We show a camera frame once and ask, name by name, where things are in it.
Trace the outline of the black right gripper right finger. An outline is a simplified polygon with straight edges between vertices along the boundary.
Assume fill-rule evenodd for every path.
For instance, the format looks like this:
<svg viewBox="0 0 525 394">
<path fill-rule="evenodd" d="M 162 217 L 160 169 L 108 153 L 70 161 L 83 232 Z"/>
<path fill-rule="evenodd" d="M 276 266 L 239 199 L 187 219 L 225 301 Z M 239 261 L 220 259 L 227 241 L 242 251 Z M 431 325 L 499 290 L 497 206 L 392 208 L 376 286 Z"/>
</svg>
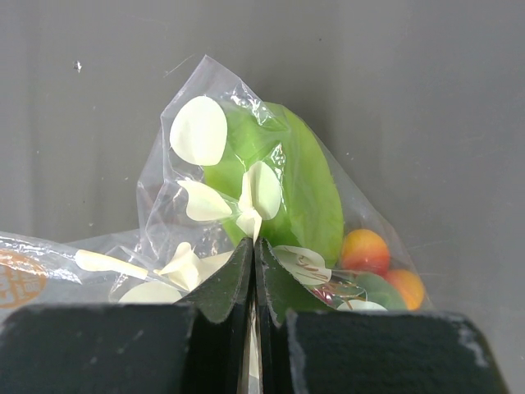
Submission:
<svg viewBox="0 0 525 394">
<path fill-rule="evenodd" d="M 338 312 L 254 247 L 264 393 L 506 393 L 486 338 L 461 314 Z"/>
</svg>

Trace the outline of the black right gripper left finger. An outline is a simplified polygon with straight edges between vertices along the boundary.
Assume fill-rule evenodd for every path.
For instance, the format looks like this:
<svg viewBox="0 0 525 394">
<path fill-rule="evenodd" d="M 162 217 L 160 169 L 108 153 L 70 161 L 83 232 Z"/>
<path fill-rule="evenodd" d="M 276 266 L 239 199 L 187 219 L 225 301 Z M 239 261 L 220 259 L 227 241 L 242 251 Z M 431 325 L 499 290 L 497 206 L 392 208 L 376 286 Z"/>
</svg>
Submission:
<svg viewBox="0 0 525 394">
<path fill-rule="evenodd" d="M 246 393 L 253 243 L 175 304 L 33 305 L 1 329 L 4 393 Z"/>
</svg>

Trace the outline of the orange fake fruit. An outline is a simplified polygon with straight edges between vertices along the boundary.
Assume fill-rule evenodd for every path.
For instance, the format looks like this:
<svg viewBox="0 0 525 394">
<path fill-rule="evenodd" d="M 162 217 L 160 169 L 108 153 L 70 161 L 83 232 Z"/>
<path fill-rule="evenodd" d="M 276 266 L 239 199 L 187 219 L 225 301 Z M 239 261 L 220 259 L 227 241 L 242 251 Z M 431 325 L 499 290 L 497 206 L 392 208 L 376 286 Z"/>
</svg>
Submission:
<svg viewBox="0 0 525 394">
<path fill-rule="evenodd" d="M 351 231 L 344 240 L 340 265 L 343 269 L 384 275 L 390 266 L 390 251 L 374 231 Z"/>
</svg>

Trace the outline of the green fake fruit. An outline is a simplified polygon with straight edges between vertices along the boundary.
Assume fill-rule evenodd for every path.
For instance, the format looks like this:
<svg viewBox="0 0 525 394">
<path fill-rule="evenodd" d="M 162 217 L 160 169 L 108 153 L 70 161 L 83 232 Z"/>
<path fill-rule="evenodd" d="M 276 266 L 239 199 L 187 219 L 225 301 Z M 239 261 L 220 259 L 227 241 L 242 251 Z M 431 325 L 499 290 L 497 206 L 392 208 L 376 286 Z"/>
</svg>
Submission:
<svg viewBox="0 0 525 394">
<path fill-rule="evenodd" d="M 288 108 L 265 103 L 256 112 L 223 104 L 228 136 L 222 160 L 203 169 L 204 181 L 238 200 L 243 174 L 265 162 L 282 186 L 279 213 L 263 221 L 260 235 L 271 245 L 291 245 L 320 254 L 332 268 L 340 255 L 344 216 L 340 195 L 317 138 Z"/>
</svg>

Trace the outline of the clear polka dot zip bag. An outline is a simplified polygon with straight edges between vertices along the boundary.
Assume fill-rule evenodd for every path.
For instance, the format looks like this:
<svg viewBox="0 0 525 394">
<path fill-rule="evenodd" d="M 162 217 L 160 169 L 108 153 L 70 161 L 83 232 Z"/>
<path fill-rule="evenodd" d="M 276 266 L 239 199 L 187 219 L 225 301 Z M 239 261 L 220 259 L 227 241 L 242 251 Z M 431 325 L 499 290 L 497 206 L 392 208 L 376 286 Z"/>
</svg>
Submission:
<svg viewBox="0 0 525 394">
<path fill-rule="evenodd" d="M 161 115 L 161 129 L 139 177 L 139 227 L 81 245 L 1 235 L 1 314 L 31 304 L 172 304 L 222 268 L 242 240 L 269 243 L 279 264 L 312 295 L 338 310 L 420 310 L 425 286 L 394 228 L 320 142 L 340 195 L 344 233 L 336 265 L 317 252 L 273 246 L 260 235 L 280 210 L 276 173 L 257 161 L 233 200 L 204 181 L 203 169 L 225 152 L 223 104 L 256 112 L 262 101 L 237 75 L 210 57 L 198 64 Z M 368 229 L 390 251 L 384 275 L 343 269 L 345 237 Z"/>
</svg>

